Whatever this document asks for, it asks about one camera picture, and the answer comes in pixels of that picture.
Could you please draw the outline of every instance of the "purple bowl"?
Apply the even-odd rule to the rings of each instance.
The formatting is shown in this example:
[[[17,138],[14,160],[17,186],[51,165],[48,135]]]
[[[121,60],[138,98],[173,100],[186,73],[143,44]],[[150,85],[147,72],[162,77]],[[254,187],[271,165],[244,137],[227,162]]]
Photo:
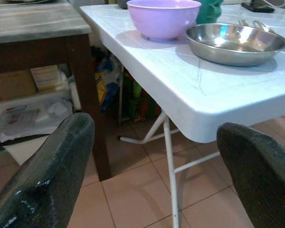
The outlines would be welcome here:
[[[201,3],[193,0],[131,0],[135,27],[150,39],[174,39],[196,24]]]

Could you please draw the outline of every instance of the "table top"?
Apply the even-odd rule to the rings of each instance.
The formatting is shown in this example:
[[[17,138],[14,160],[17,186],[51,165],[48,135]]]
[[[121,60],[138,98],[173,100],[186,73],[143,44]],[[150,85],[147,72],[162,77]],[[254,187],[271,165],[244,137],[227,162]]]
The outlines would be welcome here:
[[[207,143],[225,122],[253,125],[285,114],[285,52],[260,66],[225,66],[194,55],[184,37],[154,42],[143,37],[117,5],[84,6],[103,44],[189,139]],[[222,6],[218,22],[260,20],[285,36],[285,9],[253,13]]]
[[[72,36],[90,31],[89,25],[67,0],[28,5],[0,0],[0,43]]]

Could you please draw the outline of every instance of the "table leg crossbar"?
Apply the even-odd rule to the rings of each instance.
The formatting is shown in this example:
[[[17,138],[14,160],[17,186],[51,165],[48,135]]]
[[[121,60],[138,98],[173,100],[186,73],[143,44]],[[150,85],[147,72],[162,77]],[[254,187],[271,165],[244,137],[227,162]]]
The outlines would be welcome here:
[[[163,123],[163,129],[164,133],[159,134],[156,136],[153,136],[156,130],[160,127],[160,125]],[[219,152],[215,152],[213,154],[210,154],[208,156],[205,156],[203,158],[197,159],[195,161],[192,161],[188,164],[185,164],[183,166],[180,166],[178,168],[174,168],[173,163],[173,151],[172,151],[172,143],[171,143],[171,134],[178,132],[178,129],[170,130],[170,124],[169,124],[169,117],[167,114],[162,111],[151,129],[146,134],[145,138],[142,140],[137,140],[133,138],[128,137],[119,137],[119,140],[129,142],[129,143],[136,143],[136,144],[144,144],[147,142],[150,142],[152,140],[165,137],[165,143],[166,143],[166,151],[167,151],[167,159],[168,159],[168,168],[169,168],[169,178],[170,178],[170,187],[171,187],[171,202],[172,202],[172,217],[173,217],[173,228],[179,228],[179,216],[178,216],[178,204],[177,204],[177,185],[176,185],[176,176],[175,174],[185,170],[187,168],[190,168],[194,165],[200,164],[202,162],[205,162],[209,159],[212,159],[214,157],[217,157],[220,155]]]

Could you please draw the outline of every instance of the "tiled floor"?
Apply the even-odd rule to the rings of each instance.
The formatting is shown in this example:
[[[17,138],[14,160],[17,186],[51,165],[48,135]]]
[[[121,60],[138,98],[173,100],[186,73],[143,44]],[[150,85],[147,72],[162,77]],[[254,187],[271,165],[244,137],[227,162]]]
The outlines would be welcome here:
[[[106,136],[114,177],[99,182],[93,157],[68,228],[171,228],[171,200],[164,140],[135,145],[118,135],[143,137],[151,121],[117,127],[106,117]],[[255,125],[285,147],[285,116]],[[172,136],[175,166],[217,151],[216,143],[198,144],[181,133]],[[0,190],[19,169],[8,155],[0,157]],[[222,158],[177,174],[182,228],[252,228],[232,186]]]

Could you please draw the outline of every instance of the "metal bowl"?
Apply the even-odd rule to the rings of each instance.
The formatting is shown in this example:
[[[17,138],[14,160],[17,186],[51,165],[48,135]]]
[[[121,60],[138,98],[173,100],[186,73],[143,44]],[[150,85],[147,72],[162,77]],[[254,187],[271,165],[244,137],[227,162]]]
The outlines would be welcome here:
[[[285,49],[285,38],[261,29],[233,24],[200,24],[186,32],[191,51],[224,65],[260,65]]]

